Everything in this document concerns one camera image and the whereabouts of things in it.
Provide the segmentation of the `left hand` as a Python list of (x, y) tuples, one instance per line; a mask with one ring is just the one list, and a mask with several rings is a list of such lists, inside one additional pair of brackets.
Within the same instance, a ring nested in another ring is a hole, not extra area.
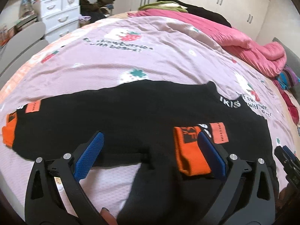
[(117, 225), (117, 220), (107, 208), (103, 207), (100, 214), (109, 225)]

